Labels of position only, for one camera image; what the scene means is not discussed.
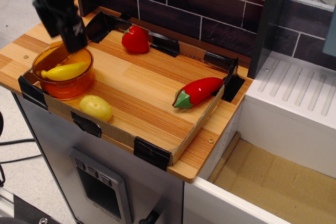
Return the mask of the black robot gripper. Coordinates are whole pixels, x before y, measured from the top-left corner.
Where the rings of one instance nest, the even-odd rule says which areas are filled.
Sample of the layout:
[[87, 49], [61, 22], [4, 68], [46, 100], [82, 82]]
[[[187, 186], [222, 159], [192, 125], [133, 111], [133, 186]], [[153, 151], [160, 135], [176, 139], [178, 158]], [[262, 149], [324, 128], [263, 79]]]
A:
[[87, 46], [85, 26], [74, 0], [34, 0], [33, 6], [50, 37], [61, 35], [69, 53]]

